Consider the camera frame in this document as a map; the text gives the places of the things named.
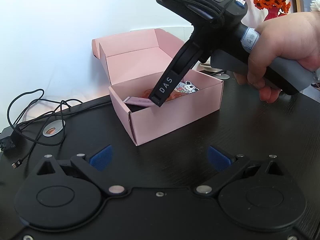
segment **black table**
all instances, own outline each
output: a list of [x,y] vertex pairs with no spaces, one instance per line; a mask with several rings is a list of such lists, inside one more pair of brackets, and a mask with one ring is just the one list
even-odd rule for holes
[[[69,159],[78,153],[95,153],[111,144],[113,160],[108,174],[126,185],[140,187],[195,186],[216,171],[207,160],[207,148],[216,145],[232,155],[245,154],[264,160],[277,155],[297,180],[308,199],[301,229],[317,239],[320,222],[320,104],[298,94],[281,95],[274,104],[259,100],[258,92],[239,86],[233,75],[225,81],[221,109],[161,138],[136,147],[111,104],[66,117],[66,138],[61,146],[37,145],[22,166],[11,164],[23,157],[31,142],[23,140],[7,151],[0,161],[0,236],[10,239],[22,229],[13,199],[30,170],[45,154]],[[109,96],[95,99],[77,110]],[[35,136],[42,125],[36,122],[26,129]],[[50,143],[59,136],[42,138]]]

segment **power adapter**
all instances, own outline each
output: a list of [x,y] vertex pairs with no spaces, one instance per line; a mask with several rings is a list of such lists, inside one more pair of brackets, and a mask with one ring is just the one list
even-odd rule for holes
[[[20,128],[17,124],[14,124],[13,126],[20,131]],[[13,130],[11,126],[4,128],[0,134],[0,150],[5,151],[15,148],[19,139],[20,135]]]

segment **orange item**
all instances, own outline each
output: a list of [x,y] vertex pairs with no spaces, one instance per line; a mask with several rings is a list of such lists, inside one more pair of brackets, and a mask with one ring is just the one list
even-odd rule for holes
[[[143,92],[141,97],[148,98],[152,90],[153,90],[153,88],[147,89],[146,91]],[[179,97],[182,97],[187,94],[188,93],[181,93],[181,92],[177,92],[177,91],[172,91],[172,93],[170,94],[170,96],[168,97],[168,99],[166,101],[169,101],[169,100],[175,99],[175,98],[179,98]]]

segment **pink package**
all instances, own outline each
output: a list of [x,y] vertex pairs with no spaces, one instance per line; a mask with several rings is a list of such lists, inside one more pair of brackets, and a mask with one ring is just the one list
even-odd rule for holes
[[153,88],[183,41],[162,29],[121,33],[92,41],[110,81],[117,116],[135,145],[141,145],[194,122],[220,108],[223,81],[190,70],[182,82],[199,91],[132,113],[123,102]]

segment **label sticker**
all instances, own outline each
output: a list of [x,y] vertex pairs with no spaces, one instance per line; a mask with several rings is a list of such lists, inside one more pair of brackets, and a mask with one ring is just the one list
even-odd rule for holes
[[260,37],[260,34],[257,33],[254,28],[248,28],[241,38],[241,44],[245,48],[252,50],[253,46],[256,44]]
[[235,0],[236,4],[238,4],[239,6],[241,6],[242,8],[245,7],[245,0]]
[[190,81],[186,81],[186,83],[180,82],[174,90],[182,93],[193,93],[199,91],[199,89]]

